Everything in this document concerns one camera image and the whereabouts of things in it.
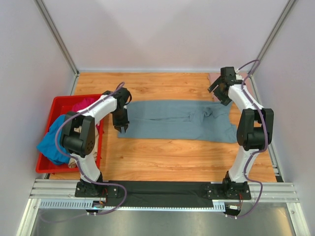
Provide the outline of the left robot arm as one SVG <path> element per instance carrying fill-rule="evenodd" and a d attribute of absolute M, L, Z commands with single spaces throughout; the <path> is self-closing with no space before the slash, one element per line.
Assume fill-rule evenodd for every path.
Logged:
<path fill-rule="evenodd" d="M 92 155 L 96 125 L 111 114 L 114 128 L 126 131 L 129 125 L 127 105 L 131 100 L 131 93 L 120 83 L 114 91 L 104 92 L 91 105 L 65 115 L 55 135 L 55 146 L 61 154 L 73 158 L 79 169 L 75 197 L 105 197 L 107 186 Z"/>

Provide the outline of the grey blue t shirt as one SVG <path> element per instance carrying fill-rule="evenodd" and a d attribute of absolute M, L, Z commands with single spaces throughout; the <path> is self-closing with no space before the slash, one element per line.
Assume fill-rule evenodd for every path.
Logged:
<path fill-rule="evenodd" d="M 129 127 L 118 138 L 201 140 L 236 143 L 231 105 L 198 100 L 135 101 L 127 106 Z"/>

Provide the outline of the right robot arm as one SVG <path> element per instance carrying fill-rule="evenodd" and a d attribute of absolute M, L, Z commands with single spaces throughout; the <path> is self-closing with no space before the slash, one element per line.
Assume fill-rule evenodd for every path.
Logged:
<path fill-rule="evenodd" d="M 261 106 L 249 93 L 245 79 L 234 67 L 223 67 L 208 88 L 227 106 L 234 102 L 241 112 L 236 138 L 239 150 L 222 183 L 206 186 L 209 199 L 251 199 L 248 174 L 257 156 L 266 151 L 273 134 L 274 111 Z"/>

